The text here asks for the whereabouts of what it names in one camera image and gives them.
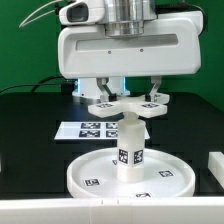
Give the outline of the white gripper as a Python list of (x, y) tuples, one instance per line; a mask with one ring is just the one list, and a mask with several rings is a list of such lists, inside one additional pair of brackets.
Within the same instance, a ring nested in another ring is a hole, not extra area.
[(65, 28), (58, 38), (59, 70), (68, 79), (97, 78), (101, 102), (116, 100), (105, 77), (152, 76), (145, 100), (156, 102), (161, 76), (199, 70), (202, 29), (199, 11), (161, 14), (144, 23), (143, 34), (131, 37), (108, 37), (102, 25)]

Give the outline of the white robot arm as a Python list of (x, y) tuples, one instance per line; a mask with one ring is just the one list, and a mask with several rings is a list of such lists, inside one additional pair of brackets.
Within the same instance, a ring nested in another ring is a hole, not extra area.
[(97, 102), (122, 95), (126, 77), (194, 74), (201, 66), (203, 10), (185, 1), (73, 0), (59, 11), (60, 73), (78, 81), (73, 96)]

